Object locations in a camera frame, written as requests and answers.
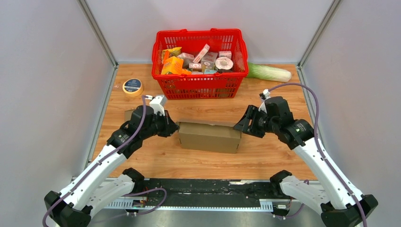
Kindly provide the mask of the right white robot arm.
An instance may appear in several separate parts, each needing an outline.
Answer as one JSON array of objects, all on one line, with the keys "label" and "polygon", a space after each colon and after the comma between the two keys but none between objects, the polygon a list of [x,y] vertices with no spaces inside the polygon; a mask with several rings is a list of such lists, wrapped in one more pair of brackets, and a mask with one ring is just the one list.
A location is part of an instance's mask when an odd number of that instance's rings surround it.
[{"label": "right white robot arm", "polygon": [[286,170],[270,178],[270,193],[276,198],[290,196],[313,209],[327,227],[355,227],[378,206],[371,194],[363,194],[335,164],[314,129],[304,119],[295,119],[281,96],[264,100],[260,107],[249,105],[234,130],[258,138],[275,134],[308,165],[317,177],[319,190]]}]

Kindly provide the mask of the large cardboard sheet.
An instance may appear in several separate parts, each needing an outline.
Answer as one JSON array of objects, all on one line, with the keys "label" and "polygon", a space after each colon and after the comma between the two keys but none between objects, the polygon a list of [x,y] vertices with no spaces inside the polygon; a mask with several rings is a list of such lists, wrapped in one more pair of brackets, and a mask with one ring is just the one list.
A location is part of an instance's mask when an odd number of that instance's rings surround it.
[{"label": "large cardboard sheet", "polygon": [[242,139],[242,132],[229,122],[184,120],[177,122],[182,148],[235,154]]}]

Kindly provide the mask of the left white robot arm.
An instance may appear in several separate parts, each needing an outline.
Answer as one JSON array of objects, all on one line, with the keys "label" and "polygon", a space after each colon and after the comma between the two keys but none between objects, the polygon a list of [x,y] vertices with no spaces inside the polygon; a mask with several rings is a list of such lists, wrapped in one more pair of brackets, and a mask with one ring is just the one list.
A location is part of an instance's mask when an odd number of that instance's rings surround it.
[{"label": "left white robot arm", "polygon": [[42,225],[50,217],[60,227],[86,227],[105,206],[126,194],[139,196],[144,192],[144,176],[128,168],[114,181],[101,183],[124,163],[143,141],[152,137],[170,137],[179,130],[167,110],[155,111],[148,105],[138,106],[130,120],[112,133],[99,155],[68,186],[60,192],[50,191],[44,202],[47,208]]}]

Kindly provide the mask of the small brown cardboard box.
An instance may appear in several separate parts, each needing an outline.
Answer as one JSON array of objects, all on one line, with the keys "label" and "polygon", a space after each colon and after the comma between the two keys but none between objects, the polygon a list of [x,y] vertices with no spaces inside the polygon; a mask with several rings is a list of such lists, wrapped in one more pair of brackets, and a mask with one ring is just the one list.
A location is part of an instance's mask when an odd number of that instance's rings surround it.
[{"label": "small brown cardboard box", "polygon": [[134,110],[133,109],[131,109],[131,110],[127,110],[127,111],[125,111],[124,112],[124,121],[126,122],[126,121],[129,121],[130,119],[131,119],[131,115],[132,115],[132,112],[133,112]]}]

